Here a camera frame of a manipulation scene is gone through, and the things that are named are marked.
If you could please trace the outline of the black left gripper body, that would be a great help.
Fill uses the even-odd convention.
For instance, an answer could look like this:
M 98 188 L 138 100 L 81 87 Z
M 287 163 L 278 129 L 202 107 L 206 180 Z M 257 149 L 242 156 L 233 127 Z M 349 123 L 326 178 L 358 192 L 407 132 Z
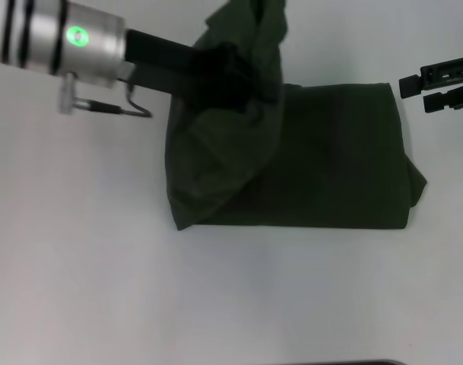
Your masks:
M 126 83 L 178 97 L 190 107 L 240 109 L 254 94 L 254 70 L 232 43 L 197 49 L 136 30 L 125 34 Z

